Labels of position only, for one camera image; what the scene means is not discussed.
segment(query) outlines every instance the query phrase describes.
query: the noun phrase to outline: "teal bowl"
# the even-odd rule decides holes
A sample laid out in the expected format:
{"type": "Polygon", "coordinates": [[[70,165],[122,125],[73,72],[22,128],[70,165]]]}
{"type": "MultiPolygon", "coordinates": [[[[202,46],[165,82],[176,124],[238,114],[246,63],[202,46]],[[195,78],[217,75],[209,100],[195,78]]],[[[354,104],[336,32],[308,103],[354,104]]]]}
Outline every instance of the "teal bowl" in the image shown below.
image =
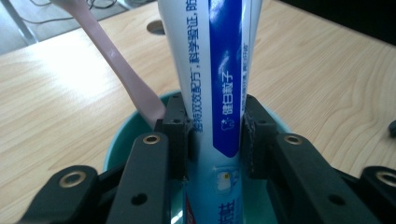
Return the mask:
{"type": "MultiPolygon", "coordinates": [[[[168,92],[161,96],[161,100],[167,105],[169,97],[177,92],[178,91],[168,92]]],[[[277,130],[280,133],[291,133],[290,128],[276,113],[267,107],[265,107],[265,109],[276,121],[277,130]]],[[[131,153],[131,148],[136,137],[142,133],[149,132],[151,132],[150,127],[139,113],[134,112],[122,123],[115,134],[106,154],[104,171],[125,163],[131,153]]],[[[171,185],[171,224],[182,224],[182,183],[172,181],[171,185]]],[[[244,223],[277,223],[265,186],[266,180],[250,180],[243,178],[244,223]]]]}

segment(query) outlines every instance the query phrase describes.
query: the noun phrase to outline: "blue stripe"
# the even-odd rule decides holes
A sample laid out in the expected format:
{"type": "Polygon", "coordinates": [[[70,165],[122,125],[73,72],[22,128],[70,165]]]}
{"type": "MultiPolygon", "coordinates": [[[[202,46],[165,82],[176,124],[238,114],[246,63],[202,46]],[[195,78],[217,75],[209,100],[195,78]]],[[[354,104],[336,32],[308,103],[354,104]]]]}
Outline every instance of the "blue stripe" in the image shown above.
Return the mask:
{"type": "Polygon", "coordinates": [[[213,146],[231,158],[239,149],[242,1],[208,1],[213,146]]]}

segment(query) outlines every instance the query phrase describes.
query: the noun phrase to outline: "table surface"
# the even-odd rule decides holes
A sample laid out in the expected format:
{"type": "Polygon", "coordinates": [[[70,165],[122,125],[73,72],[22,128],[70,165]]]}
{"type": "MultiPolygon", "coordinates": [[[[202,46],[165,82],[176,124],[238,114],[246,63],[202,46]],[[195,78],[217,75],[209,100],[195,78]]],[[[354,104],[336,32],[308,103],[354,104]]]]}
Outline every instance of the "table surface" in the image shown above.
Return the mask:
{"type": "MultiPolygon", "coordinates": [[[[101,21],[157,94],[178,89],[164,35],[147,25],[156,3],[101,21]]],[[[262,7],[248,93],[308,138],[331,166],[359,176],[396,169],[396,48],[288,5],[262,7]]],[[[134,111],[91,40],[76,30],[0,57],[0,223],[17,221],[56,172],[101,173],[134,111]]]]}

